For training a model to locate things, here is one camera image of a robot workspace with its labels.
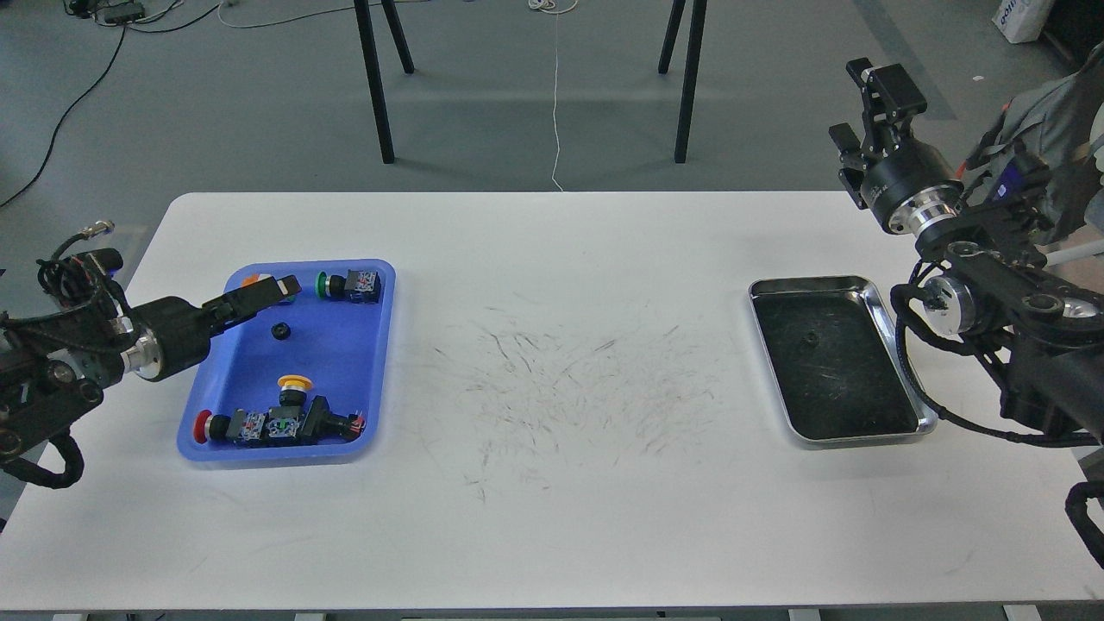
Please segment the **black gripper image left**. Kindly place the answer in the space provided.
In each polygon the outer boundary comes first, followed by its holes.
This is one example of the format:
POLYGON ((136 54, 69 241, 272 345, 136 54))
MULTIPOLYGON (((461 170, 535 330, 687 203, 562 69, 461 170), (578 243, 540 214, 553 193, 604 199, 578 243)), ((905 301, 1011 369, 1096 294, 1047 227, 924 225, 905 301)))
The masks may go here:
POLYGON ((138 338, 129 349, 129 370, 153 382, 180 373, 204 361, 212 333, 233 329, 300 292, 296 276, 268 276, 198 307, 173 296, 136 306, 130 318, 138 338))

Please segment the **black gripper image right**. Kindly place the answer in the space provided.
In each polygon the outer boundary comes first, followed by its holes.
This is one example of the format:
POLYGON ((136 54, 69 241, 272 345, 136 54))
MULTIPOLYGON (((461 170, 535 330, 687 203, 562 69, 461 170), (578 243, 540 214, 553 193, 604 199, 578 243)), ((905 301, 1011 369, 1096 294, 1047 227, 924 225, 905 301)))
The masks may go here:
POLYGON ((943 155, 925 143, 903 144, 914 137, 913 119, 928 109, 907 70, 859 57, 848 60, 845 71, 860 88, 866 135, 860 141, 843 122, 830 126, 829 136, 839 154, 839 180, 853 204, 871 209, 888 235, 922 235, 957 215, 963 185, 943 155), (866 152, 890 154, 867 171, 866 152))

